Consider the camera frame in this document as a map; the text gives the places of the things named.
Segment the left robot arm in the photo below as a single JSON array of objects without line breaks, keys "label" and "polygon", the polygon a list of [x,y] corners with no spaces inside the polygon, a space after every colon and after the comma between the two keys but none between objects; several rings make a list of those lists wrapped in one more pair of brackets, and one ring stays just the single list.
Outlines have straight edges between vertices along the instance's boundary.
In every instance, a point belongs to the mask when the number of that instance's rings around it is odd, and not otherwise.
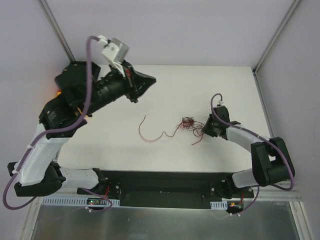
[{"label": "left robot arm", "polygon": [[[101,68],[91,64],[92,87],[87,116],[125,96],[137,103],[156,78],[134,70],[124,61],[124,74],[114,67],[105,76],[99,77]],[[61,74],[55,77],[61,93],[47,102],[39,115],[39,122],[24,162],[10,162],[10,175],[17,175],[14,185],[18,197],[44,197],[64,188],[77,188],[78,193],[88,189],[99,195],[105,191],[107,181],[98,168],[87,170],[67,169],[54,160],[62,146],[73,137],[77,129],[53,132],[74,124],[83,112],[87,90],[87,67],[84,61],[72,61]]]}]

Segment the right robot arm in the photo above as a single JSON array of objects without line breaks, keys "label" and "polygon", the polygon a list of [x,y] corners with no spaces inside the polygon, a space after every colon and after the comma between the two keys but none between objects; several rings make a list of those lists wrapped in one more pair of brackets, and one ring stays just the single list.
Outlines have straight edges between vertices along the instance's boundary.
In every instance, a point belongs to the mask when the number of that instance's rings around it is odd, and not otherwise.
[{"label": "right robot arm", "polygon": [[203,133],[233,142],[251,154],[250,169],[231,173],[218,181],[214,188],[220,197],[231,199],[241,194],[244,188],[254,186],[292,190],[292,183],[288,188],[277,185],[282,181],[293,181],[295,177],[295,168],[282,138],[266,139],[239,122],[230,121],[228,109],[220,104],[211,108]]}]

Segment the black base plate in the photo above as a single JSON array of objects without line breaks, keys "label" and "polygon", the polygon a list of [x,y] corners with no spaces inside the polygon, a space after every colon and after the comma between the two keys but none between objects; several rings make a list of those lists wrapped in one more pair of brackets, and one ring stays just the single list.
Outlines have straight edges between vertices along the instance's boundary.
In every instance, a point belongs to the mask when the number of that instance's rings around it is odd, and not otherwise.
[{"label": "black base plate", "polygon": [[209,209],[222,199],[254,197],[248,187],[236,188],[229,172],[99,170],[97,175],[90,191],[122,207]]}]

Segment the left aluminium frame post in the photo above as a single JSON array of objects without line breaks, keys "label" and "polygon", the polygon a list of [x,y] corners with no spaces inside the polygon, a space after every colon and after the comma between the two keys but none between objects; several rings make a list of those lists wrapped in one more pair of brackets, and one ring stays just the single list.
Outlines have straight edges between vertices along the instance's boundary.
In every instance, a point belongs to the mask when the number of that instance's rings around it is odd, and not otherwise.
[{"label": "left aluminium frame post", "polygon": [[60,46],[62,47],[64,53],[66,54],[69,61],[75,61],[75,57],[71,51],[71,48],[69,47],[69,44],[54,16],[53,11],[51,10],[48,2],[46,0],[37,0],[37,3],[39,4],[41,10],[43,11],[49,25],[51,26],[55,37],[57,38]]}]

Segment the aluminium frame post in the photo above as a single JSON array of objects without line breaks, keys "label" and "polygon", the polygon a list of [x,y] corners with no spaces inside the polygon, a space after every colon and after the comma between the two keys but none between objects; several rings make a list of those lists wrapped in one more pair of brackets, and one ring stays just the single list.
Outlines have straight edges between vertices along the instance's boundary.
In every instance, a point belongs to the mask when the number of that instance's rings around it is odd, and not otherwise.
[{"label": "aluminium frame post", "polygon": [[69,44],[54,16],[53,11],[51,10],[48,2],[46,0],[37,0],[37,3],[39,4],[41,10],[43,11],[49,25],[51,26],[55,37],[57,38],[60,46],[62,47],[64,53],[66,54],[69,61],[75,61],[75,57],[71,51],[71,48],[69,47]]},{"label": "aluminium frame post", "polygon": [[293,15],[295,14],[298,7],[301,5],[302,0],[293,0],[289,5],[287,11],[284,14],[284,17],[281,19],[278,27],[276,28],[275,32],[273,33],[271,39],[269,40],[266,48],[264,49],[262,55],[260,56],[256,65],[252,68],[252,73],[256,76],[263,66],[264,62],[266,61],[268,55],[271,53],[273,48],[275,47],[277,41],[281,37],[283,31],[287,27],[289,21],[292,19]]}]

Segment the right aluminium frame post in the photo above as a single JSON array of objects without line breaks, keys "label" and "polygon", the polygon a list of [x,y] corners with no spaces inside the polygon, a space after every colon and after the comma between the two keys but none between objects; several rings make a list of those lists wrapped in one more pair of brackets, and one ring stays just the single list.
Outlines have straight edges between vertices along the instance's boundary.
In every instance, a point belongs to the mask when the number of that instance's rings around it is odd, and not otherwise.
[{"label": "right aluminium frame post", "polygon": [[293,15],[295,14],[298,7],[301,5],[302,0],[293,0],[289,5],[287,11],[284,14],[284,17],[281,19],[278,27],[276,28],[275,32],[273,33],[271,39],[269,40],[266,48],[264,49],[262,55],[260,56],[256,65],[252,68],[252,73],[256,76],[263,66],[264,62],[266,61],[268,55],[271,53],[273,48],[275,47],[277,41],[281,37],[283,31],[287,27],[289,21],[292,19]]}]

